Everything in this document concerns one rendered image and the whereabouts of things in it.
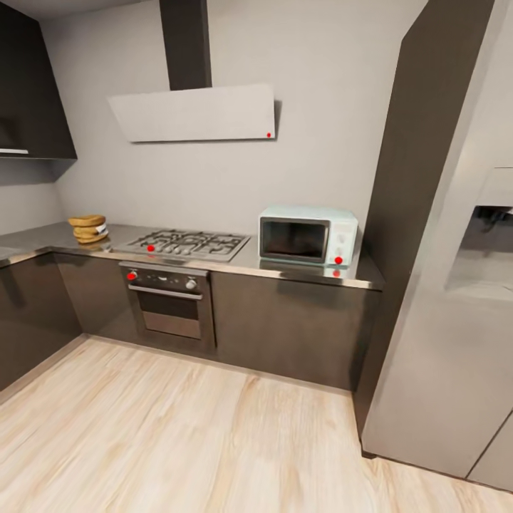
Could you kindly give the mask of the popcorn bag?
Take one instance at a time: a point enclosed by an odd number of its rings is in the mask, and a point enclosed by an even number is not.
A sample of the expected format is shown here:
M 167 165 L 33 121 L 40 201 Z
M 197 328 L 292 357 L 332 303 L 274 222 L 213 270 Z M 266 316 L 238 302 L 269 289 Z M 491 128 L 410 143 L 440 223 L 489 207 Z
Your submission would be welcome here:
M 91 214 L 82 217 L 71 217 L 68 222 L 73 226 L 73 235 L 79 243 L 91 243 L 103 240 L 109 235 L 106 217 Z

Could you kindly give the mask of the microwave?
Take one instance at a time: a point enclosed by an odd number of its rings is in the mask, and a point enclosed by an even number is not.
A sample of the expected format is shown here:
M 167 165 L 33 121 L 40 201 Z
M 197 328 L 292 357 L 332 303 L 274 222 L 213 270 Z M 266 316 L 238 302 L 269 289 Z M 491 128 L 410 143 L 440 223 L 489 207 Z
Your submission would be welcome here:
M 258 255 L 350 266 L 357 226 L 349 208 L 268 206 L 258 215 Z

